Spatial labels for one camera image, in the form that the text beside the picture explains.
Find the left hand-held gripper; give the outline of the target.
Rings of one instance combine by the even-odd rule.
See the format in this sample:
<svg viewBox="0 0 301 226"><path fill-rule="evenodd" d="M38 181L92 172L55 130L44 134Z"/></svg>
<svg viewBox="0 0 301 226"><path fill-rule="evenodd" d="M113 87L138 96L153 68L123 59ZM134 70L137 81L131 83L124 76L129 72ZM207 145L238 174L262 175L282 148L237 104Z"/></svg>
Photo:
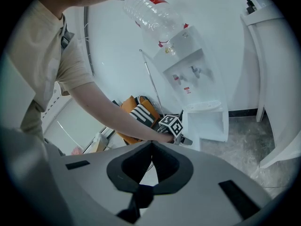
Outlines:
<svg viewBox="0 0 301 226"><path fill-rule="evenodd" d="M192 145L193 141L182 137L183 125L177 116L167 114L159 122L157 132L167 136L170 140L169 143L179 145Z"/></svg>

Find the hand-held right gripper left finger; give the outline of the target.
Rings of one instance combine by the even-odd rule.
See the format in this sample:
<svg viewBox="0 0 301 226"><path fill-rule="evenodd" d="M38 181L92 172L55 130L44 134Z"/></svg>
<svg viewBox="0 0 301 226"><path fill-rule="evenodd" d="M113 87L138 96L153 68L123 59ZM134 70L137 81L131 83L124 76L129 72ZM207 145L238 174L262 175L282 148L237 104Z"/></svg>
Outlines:
<svg viewBox="0 0 301 226"><path fill-rule="evenodd" d="M141 185L151 164L151 142L100 153L61 158L68 174L93 203L97 214L135 224L152 201L152 188Z"/></svg>

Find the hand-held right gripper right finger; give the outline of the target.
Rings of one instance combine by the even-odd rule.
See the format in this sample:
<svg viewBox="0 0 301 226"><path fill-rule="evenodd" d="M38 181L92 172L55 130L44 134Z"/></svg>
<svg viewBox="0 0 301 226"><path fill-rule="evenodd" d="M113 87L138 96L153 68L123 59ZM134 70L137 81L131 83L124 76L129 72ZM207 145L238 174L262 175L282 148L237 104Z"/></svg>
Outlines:
<svg viewBox="0 0 301 226"><path fill-rule="evenodd" d="M193 164L190 181L177 193L156 195L137 226L233 226L243 221L220 182L233 181L260 209L270 195L248 175L225 160L183 146L165 144Z"/></svg>

